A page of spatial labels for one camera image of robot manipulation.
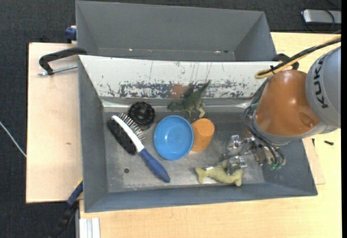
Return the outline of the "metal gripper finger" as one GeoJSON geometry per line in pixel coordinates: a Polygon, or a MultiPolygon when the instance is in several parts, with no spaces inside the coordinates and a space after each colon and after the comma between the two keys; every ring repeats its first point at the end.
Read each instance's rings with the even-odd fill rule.
{"type": "Polygon", "coordinates": [[[239,135],[232,135],[225,146],[226,155],[238,155],[241,151],[243,141],[239,135]]]}
{"type": "Polygon", "coordinates": [[[227,160],[226,173],[232,175],[235,170],[247,167],[247,162],[243,156],[232,156],[227,160]]]}

